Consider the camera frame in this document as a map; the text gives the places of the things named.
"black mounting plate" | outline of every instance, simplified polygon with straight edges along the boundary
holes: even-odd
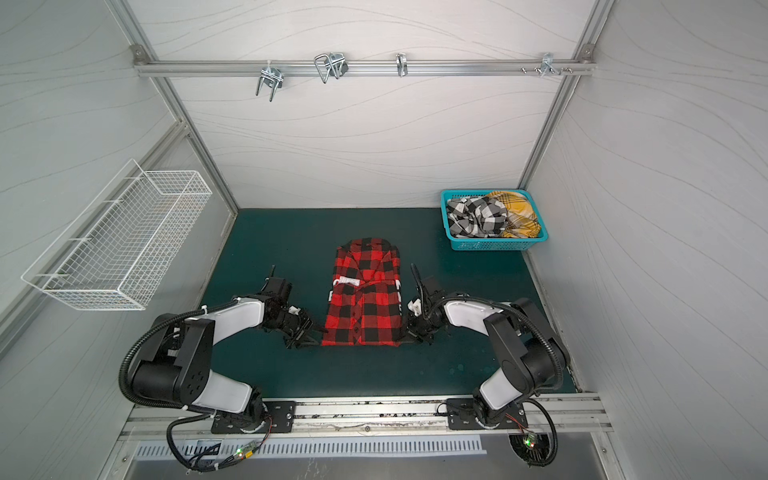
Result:
[[[475,417],[473,410],[474,401],[471,398],[464,399],[447,399],[445,401],[448,408],[448,428],[451,430],[501,430],[501,429],[515,429],[517,430],[518,424],[512,420],[506,418],[506,415],[501,423],[496,427],[483,426]],[[528,426],[528,420],[524,415],[520,415],[520,409],[514,404],[510,406],[505,413],[508,413],[520,422],[524,427]]]
[[[264,402],[267,415],[272,417],[272,433],[288,433],[293,428],[293,415],[296,413],[296,402]],[[264,425],[254,434],[266,433],[269,428]],[[214,435],[226,435],[227,433],[240,433],[239,429],[234,428],[225,418],[214,418],[214,424],[210,427],[210,432]]]

